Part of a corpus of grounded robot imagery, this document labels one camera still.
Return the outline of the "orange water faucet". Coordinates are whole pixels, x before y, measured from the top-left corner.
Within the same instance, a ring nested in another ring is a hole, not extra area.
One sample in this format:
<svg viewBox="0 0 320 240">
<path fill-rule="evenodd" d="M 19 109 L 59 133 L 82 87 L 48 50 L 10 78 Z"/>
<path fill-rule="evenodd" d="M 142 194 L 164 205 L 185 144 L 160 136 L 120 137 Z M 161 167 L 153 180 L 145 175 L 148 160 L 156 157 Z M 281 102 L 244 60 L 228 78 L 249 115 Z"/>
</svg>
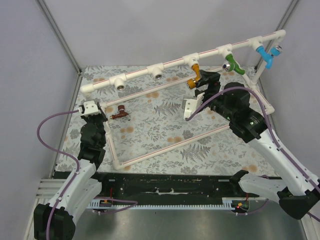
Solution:
<svg viewBox="0 0 320 240">
<path fill-rule="evenodd" d="M 192 65 L 191 69 L 194 71 L 195 76 L 193 78 L 190 78 L 186 84 L 190 90 L 194 89 L 197 85 L 197 82 L 201 79 L 201 73 L 200 73 L 200 66 L 198 63 L 195 63 Z"/>
</svg>

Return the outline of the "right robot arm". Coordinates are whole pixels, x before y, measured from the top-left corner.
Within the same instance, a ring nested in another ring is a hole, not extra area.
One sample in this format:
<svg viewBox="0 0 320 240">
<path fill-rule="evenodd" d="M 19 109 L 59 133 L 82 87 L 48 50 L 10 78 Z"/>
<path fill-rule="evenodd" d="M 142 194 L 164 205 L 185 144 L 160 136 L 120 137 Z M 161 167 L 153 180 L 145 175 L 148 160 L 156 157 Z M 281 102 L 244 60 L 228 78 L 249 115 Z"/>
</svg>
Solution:
<svg viewBox="0 0 320 240">
<path fill-rule="evenodd" d="M 219 73 L 200 70 L 199 74 L 194 93 L 201 105 L 195 113 L 210 108 L 228 120 L 231 131 L 261 154 L 280 176 L 267 179 L 240 170 L 230 181 L 245 193 L 278 203 L 296 220 L 309 214 L 320 201 L 320 178 L 284 146 L 258 94 L 238 82 L 230 82 L 221 90 Z"/>
</svg>

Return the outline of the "white PVC pipe frame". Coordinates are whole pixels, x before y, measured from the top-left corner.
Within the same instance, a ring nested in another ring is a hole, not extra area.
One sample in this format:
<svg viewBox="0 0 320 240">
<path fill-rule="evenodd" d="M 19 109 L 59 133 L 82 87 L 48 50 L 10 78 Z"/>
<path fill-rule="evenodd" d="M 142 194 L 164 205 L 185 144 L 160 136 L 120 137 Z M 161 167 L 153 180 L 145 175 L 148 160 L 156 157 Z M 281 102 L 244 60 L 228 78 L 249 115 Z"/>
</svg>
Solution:
<svg viewBox="0 0 320 240">
<path fill-rule="evenodd" d="M 172 60 L 165 63 L 157 63 L 153 65 L 149 65 L 143 69 L 139 69 L 136 71 L 128 72 L 128 73 L 121 73 L 118 75 L 114 75 L 109 77 L 108 79 L 86 84 L 80 87 L 79 91 L 81 94 L 86 98 L 89 99 L 92 96 L 92 93 L 94 91 L 97 91 L 99 89 L 105 88 L 107 86 L 114 86 L 118 91 L 122 91 L 125 87 L 125 84 L 127 81 L 130 81 L 132 79 L 136 79 L 142 76 L 151 75 L 153 79 L 158 80 L 161 79 L 163 76 L 163 72 L 167 69 L 174 68 L 177 66 L 189 66 L 190 68 L 194 64 L 199 65 L 199 60 L 208 58 L 211 56 L 221 55 L 224 59 L 228 54 L 232 54 L 233 50 L 245 48 L 245 47 L 251 47 L 255 51 L 258 47 L 263 46 L 264 50 L 269 53 L 270 49 L 275 46 L 279 45 L 279 43 L 284 39 L 286 35 L 286 31 L 284 29 L 275 31 L 271 34 L 267 34 L 264 36 L 256 36 L 249 38 L 245 41 L 233 43 L 233 44 L 225 44 L 222 46 L 219 46 L 215 49 L 203 51 L 200 53 L 192 53 L 185 55 L 179 59 Z M 265 111 L 266 115 L 270 115 L 274 113 L 275 109 L 274 107 L 263 97 L 262 93 L 258 90 L 258 79 L 260 78 L 262 72 L 266 69 L 266 63 L 265 61 L 259 66 L 254 78 L 250 79 L 248 75 L 245 73 L 244 75 L 241 75 L 242 78 L 245 80 L 246 85 L 248 86 L 249 90 L 252 91 L 252 94 L 256 95 L 256 99 L 259 102 L 260 106 L 262 107 L 262 110 Z M 115 104 L 119 104 L 125 101 L 129 101 L 131 99 L 135 99 L 137 97 L 141 97 L 146 94 L 151 94 L 153 92 L 163 90 L 169 87 L 173 87 L 175 85 L 181 84 L 183 82 L 187 83 L 187 81 L 191 78 L 195 77 L 195 73 L 192 76 L 182 78 L 180 80 L 176 80 L 171 83 L 166 83 L 154 88 L 150 88 L 148 90 L 144 90 L 138 93 L 133 93 L 131 95 L 128 95 L 126 97 L 122 97 L 118 100 L 112 100 L 107 103 L 105 103 L 103 106 L 107 108 L 108 106 L 112 106 Z"/>
</svg>

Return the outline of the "brown water faucet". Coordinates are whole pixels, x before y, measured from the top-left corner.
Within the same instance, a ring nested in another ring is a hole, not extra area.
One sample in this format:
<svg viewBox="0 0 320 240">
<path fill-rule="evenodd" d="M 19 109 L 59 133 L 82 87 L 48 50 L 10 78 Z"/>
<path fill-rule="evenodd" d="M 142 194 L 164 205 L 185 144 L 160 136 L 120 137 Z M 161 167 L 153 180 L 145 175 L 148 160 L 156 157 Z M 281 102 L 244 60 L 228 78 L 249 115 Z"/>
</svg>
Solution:
<svg viewBox="0 0 320 240">
<path fill-rule="evenodd" d="M 119 119 L 119 118 L 126 118 L 128 121 L 131 120 L 130 114 L 128 112 L 126 112 L 126 108 L 125 108 L 125 106 L 123 104 L 119 105 L 117 107 L 117 109 L 118 109 L 118 113 L 117 114 L 113 114 L 110 117 L 112 120 Z"/>
</svg>

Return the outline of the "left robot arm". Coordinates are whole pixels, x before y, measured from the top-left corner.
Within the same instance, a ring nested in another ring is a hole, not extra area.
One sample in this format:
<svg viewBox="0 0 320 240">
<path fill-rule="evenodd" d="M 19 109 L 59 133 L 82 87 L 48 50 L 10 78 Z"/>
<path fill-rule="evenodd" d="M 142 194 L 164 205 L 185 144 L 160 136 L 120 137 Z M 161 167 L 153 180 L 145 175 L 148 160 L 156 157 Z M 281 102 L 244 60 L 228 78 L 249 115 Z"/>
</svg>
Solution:
<svg viewBox="0 0 320 240">
<path fill-rule="evenodd" d="M 80 150 L 71 171 L 57 193 L 46 204 L 33 211 L 33 234 L 36 240 L 71 240 L 79 218 L 101 192 L 102 183 L 93 178 L 105 156 L 108 118 L 100 104 L 93 100 L 79 106 L 77 112 L 85 121 L 80 130 Z"/>
</svg>

